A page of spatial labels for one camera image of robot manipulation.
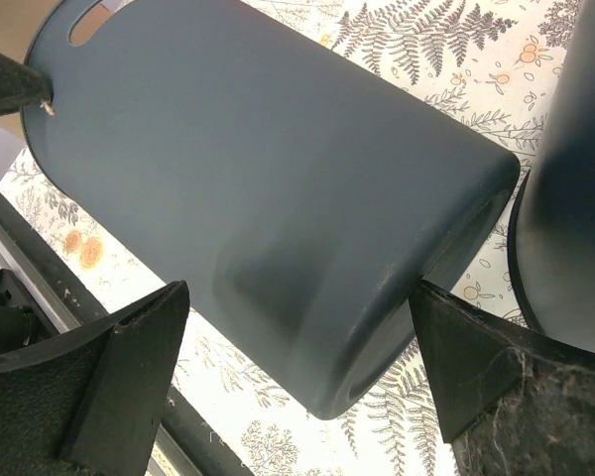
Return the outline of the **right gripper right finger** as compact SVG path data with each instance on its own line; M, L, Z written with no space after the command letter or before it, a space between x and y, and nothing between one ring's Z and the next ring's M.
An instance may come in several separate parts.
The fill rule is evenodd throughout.
M409 305L461 475L595 475L595 353L427 281Z

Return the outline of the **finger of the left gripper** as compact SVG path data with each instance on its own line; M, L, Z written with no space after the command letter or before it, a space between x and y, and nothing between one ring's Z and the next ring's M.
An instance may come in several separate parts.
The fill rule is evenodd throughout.
M50 105L51 83L39 72L0 53L0 116L29 105Z

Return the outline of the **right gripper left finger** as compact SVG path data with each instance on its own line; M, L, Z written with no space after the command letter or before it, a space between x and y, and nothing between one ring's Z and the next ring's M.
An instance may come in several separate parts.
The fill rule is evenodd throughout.
M189 313L172 282L0 355L0 475L143 475Z

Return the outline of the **slate blue tapered bin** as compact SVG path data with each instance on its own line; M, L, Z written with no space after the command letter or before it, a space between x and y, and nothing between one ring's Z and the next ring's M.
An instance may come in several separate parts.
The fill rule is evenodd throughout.
M312 415L404 351L517 182L505 148L240 1L134 1L83 45L60 2L26 63L47 178Z

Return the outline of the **beige bin with black rim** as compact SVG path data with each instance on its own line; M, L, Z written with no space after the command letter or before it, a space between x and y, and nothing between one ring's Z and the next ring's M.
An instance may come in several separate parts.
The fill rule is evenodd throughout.
M57 4L56 1L0 1L0 53L26 65L25 56L36 33ZM16 115L20 111L0 116L0 128L19 135L21 125Z

